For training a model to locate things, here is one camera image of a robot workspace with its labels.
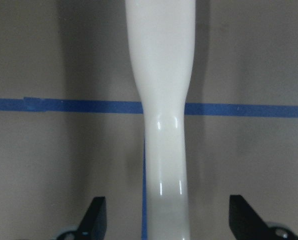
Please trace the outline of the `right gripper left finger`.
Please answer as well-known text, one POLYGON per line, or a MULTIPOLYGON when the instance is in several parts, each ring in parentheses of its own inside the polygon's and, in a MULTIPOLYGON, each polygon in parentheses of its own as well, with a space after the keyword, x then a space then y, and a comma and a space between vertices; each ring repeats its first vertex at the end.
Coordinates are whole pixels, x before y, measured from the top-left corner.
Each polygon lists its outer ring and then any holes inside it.
POLYGON ((106 197, 94 197, 79 226, 58 235, 56 240, 104 240, 106 235, 106 197))

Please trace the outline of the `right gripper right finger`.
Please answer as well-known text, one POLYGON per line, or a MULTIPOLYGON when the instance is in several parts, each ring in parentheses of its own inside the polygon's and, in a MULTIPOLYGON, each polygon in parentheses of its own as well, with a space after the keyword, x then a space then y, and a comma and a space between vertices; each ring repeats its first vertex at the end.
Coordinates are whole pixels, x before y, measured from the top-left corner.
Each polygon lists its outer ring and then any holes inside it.
POLYGON ((290 229, 267 224, 242 195, 229 197, 229 228, 237 240, 298 240, 290 229))

